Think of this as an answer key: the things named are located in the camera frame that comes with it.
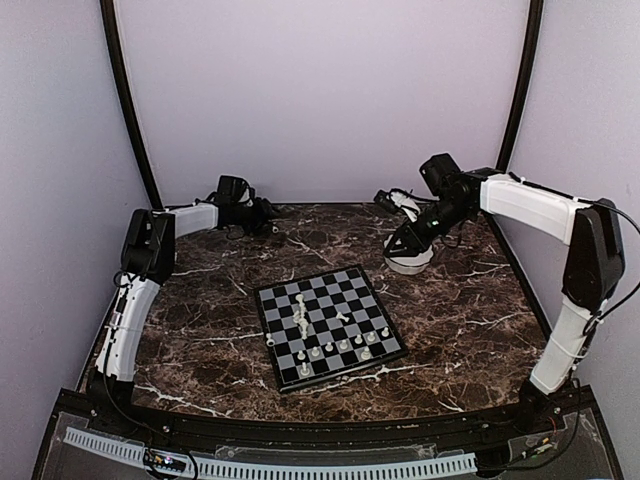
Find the white chess king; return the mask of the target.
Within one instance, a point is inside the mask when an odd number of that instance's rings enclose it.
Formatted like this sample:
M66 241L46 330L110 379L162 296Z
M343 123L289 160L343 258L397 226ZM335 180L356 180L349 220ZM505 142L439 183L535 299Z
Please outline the white chess king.
M307 309L305 305L304 295L302 293L297 294L295 300L298 303L298 310L306 313Z

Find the white chess queen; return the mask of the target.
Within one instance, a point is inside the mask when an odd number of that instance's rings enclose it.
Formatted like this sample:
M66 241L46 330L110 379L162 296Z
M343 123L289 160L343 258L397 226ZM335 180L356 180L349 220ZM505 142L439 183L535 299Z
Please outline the white chess queen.
M301 332L301 338L303 340L306 340L308 338L309 323L306 321L303 321L299 324L299 328Z

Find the black and white chessboard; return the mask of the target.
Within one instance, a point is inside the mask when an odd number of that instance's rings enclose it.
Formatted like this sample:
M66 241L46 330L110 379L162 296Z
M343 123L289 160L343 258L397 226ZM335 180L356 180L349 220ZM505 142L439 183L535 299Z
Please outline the black and white chessboard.
M306 340L301 338L299 325L293 322L298 311L295 297L299 293L304 295L307 309L306 319L301 321L309 323ZM267 333L271 333L275 340L274 346L265 345L281 394L381 366L408 355L408 347L360 265L260 286L253 295L264 343ZM338 312L349 317L349 322L336 318ZM385 327L390 330L386 338L381 336ZM370 332L376 335L372 343L367 341ZM358 335L363 338L361 345L354 343ZM344 339L349 346L341 350L339 344ZM327 342L333 343L332 352L325 350ZM321 350L319 357L310 356L314 347ZM366 347L370 349L371 358L364 361L361 353ZM306 353L304 361L297 359L299 351ZM303 363L310 370L306 377L300 375Z

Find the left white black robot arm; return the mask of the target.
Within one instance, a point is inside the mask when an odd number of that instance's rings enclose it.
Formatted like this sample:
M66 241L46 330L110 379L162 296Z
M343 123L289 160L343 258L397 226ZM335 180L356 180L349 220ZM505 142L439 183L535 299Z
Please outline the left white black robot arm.
M188 205L137 209L132 214L114 281L106 335L88 375L87 391L103 399L101 417L120 436L141 427L140 412L130 406L135 360L149 310L172 276L176 240L209 230L239 227L245 235L276 230L278 209L243 178L222 175L217 189Z

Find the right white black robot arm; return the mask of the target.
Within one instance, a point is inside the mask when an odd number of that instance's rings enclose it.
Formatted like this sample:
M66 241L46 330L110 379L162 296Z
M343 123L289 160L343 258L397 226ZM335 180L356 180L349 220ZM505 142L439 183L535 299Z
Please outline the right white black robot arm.
M586 356L598 326L624 303L611 300L626 269L620 223L637 223L607 198L559 192L490 167L464 171L447 153L432 156L419 173L430 197L401 188L374 197L385 211L405 217L383 244L391 270L422 272L434 241L478 215L511 220L564 247L560 310L526 382L541 395L558 391Z

